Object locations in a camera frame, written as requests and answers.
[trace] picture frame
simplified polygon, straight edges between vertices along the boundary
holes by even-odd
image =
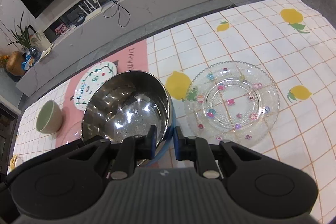
[[[33,36],[36,33],[36,30],[33,28],[32,25],[29,25],[27,28],[29,36]]]

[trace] black cable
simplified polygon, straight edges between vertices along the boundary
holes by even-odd
[[[127,9],[125,9],[124,7],[122,7],[122,6],[120,5],[120,1],[121,1],[121,0],[110,0],[110,1],[112,1],[115,5],[112,5],[111,7],[107,8],[106,11],[103,13],[103,16],[106,17],[106,18],[111,18],[111,17],[114,17],[117,13],[119,13],[119,16],[118,16],[118,24],[119,24],[119,26],[122,27],[122,28],[126,27],[126,26],[128,25],[128,23],[130,22],[130,20],[131,20],[131,14],[129,13],[129,11],[127,11]],[[115,13],[114,13],[113,15],[111,15],[110,17],[107,17],[107,16],[105,15],[105,13],[106,13],[109,9],[111,9],[112,7],[114,7],[114,6],[116,6]],[[127,12],[127,14],[129,15],[129,19],[128,19],[127,23],[126,23],[124,26],[122,26],[122,25],[120,24],[120,16],[121,16],[121,14],[120,14],[120,7],[121,7],[122,9],[124,9],[124,10]]]

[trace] metal screw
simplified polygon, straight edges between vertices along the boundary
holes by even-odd
[[[127,174],[123,171],[114,171],[111,173],[111,178],[115,180],[121,180],[127,178]]]
[[[214,170],[208,170],[203,173],[203,177],[207,179],[216,179],[220,176],[220,173]]]

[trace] blue bowl exterior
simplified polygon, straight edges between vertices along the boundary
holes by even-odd
[[[171,106],[171,123],[170,125],[167,127],[167,132],[163,138],[163,141],[165,141],[164,145],[162,146],[162,148],[160,149],[160,151],[155,155],[154,159],[152,159],[149,163],[146,164],[146,166],[149,166],[155,162],[157,162],[160,158],[162,158],[162,156],[168,151],[169,146],[170,146],[170,142],[173,138],[174,132],[175,132],[175,127],[176,127],[176,114],[175,114],[175,110],[174,110],[174,106],[172,104],[172,101],[170,99],[170,106]]]

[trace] white plate with green vine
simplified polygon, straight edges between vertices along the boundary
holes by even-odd
[[[85,110],[87,103],[94,93],[117,74],[117,67],[112,62],[101,62],[94,65],[78,82],[78,85],[73,96],[73,103],[79,110]]]

